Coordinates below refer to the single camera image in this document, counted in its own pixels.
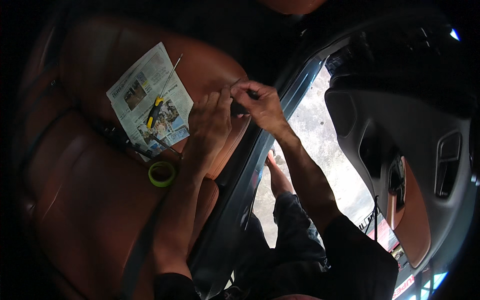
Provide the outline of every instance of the newspaper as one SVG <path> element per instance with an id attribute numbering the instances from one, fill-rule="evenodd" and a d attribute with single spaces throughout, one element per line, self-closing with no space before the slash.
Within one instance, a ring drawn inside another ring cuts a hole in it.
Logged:
<path id="1" fill-rule="evenodd" d="M 165 148 L 150 134 L 169 146 L 190 135 L 188 115 L 193 101 L 176 72 L 163 95 L 159 94 L 172 69 L 172 62 L 160 42 L 137 60 L 107 91 L 113 110 L 131 143 L 151 151 L 153 156 Z M 155 126 L 149 129 L 146 122 L 157 96 L 163 97 L 164 102 Z"/>

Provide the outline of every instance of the brown leather seat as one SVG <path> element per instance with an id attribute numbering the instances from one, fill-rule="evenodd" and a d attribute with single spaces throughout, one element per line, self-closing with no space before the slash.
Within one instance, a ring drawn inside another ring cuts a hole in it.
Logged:
<path id="1" fill-rule="evenodd" d="M 27 117 L 13 143 L 16 161 L 48 130 L 32 151 L 22 172 L 24 180 L 18 181 L 18 198 L 27 228 L 33 229 L 34 247 L 62 274 L 54 281 L 64 295 L 111 299 L 119 295 L 132 247 L 167 189 L 153 186 L 146 167 L 111 148 L 88 119 L 100 117 L 119 126 L 105 92 L 159 41 L 172 60 L 184 53 L 178 74 L 194 101 L 245 73 L 226 54 L 201 42 L 114 18 L 95 18 L 74 28 L 59 65 L 45 69 L 39 61 L 44 54 L 38 49 L 48 48 L 48 36 L 37 41 L 19 93 L 23 96 L 18 116 L 20 120 Z M 80 111 L 69 109 L 76 98 L 82 104 Z M 221 171 L 248 121 L 234 120 L 228 144 L 210 177 Z M 181 150 L 183 145 L 175 147 Z M 190 250 L 217 198 L 215 182 L 204 179 Z M 135 299 L 153 297 L 153 276 L 150 254 L 141 269 Z"/>
<path id="2" fill-rule="evenodd" d="M 194 102 L 247 77 L 235 60 L 205 43 L 135 21 L 97 17 L 82 22 L 68 34 L 60 55 L 61 81 L 68 93 L 81 101 L 85 114 L 120 127 L 106 91 L 160 41 L 172 61 L 183 53 L 176 71 Z M 232 132 L 207 177 L 218 176 L 248 123 L 248 118 L 232 119 Z M 186 141 L 180 141 L 173 148 L 181 152 Z"/>
<path id="3" fill-rule="evenodd" d="M 327 0 L 258 0 L 265 6 L 283 14 L 308 14 Z"/>

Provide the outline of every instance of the hand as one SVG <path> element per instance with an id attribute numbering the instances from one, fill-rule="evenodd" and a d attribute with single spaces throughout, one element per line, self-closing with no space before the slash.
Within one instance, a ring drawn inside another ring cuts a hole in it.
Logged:
<path id="1" fill-rule="evenodd" d="M 255 91 L 259 96 L 258 100 L 250 98 L 248 90 Z M 250 112 L 255 123 L 274 137 L 289 128 L 274 87 L 255 81 L 239 81 L 232 86 L 230 92 L 235 100 Z"/>
<path id="2" fill-rule="evenodd" d="M 230 88 L 212 92 L 193 104 L 188 117 L 190 137 L 183 151 L 184 162 L 199 166 L 206 173 L 225 145 L 232 129 Z"/>

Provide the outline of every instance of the leg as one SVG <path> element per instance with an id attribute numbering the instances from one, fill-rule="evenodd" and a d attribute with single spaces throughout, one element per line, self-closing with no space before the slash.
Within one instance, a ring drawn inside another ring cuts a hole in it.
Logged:
<path id="1" fill-rule="evenodd" d="M 245 281 L 261 272 L 269 253 L 270 247 L 265 240 L 262 224 L 252 213 L 240 242 L 238 259 L 234 267 L 235 283 L 243 286 Z"/>
<path id="2" fill-rule="evenodd" d="M 328 268 L 325 250 L 318 240 L 318 231 L 293 195 L 293 187 L 276 165 L 273 152 L 268 153 L 266 165 L 271 173 L 275 208 L 274 221 L 278 225 L 275 250 L 281 260 L 313 260 Z"/>
<path id="3" fill-rule="evenodd" d="M 273 157 L 273 150 L 268 152 L 267 159 L 265 161 L 268 169 L 270 170 L 270 186 L 272 187 L 273 196 L 278 198 L 284 192 L 293 193 L 293 187 L 288 178 L 283 174 L 282 170 L 276 165 Z"/>

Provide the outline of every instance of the screwdriver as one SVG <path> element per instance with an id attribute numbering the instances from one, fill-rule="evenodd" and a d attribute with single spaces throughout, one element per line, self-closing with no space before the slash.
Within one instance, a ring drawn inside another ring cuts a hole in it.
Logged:
<path id="1" fill-rule="evenodd" d="M 167 143 L 165 143 L 164 141 L 158 139 L 156 136 L 154 136 L 153 134 L 150 134 L 150 137 L 152 139 L 154 139 L 157 143 L 159 143 L 160 145 L 164 146 L 166 149 L 170 150 L 171 152 L 175 153 L 176 156 L 178 156 L 180 159 L 183 159 L 183 156 L 181 153 L 179 153 L 177 150 L 173 149 L 172 147 L 170 147 L 169 145 L 167 145 Z"/>
<path id="2" fill-rule="evenodd" d="M 150 110 L 150 113 L 148 114 L 147 128 L 152 128 L 152 127 L 155 126 L 156 120 L 158 119 L 158 114 L 160 113 L 160 109 L 162 108 L 162 106 L 160 105 L 160 103 L 163 102 L 162 95 L 165 92 L 165 88 L 167 87 L 167 84 L 170 81 L 170 78 L 172 78 L 173 72 L 175 71 L 175 68 L 179 64 L 182 56 L 183 56 L 183 53 L 180 54 L 179 59 L 175 63 L 175 66 L 173 66 L 173 69 L 170 72 L 170 75 L 168 76 L 167 81 L 165 82 L 165 85 L 163 86 L 162 92 L 155 99 L 155 103 L 154 103 L 152 109 Z"/>

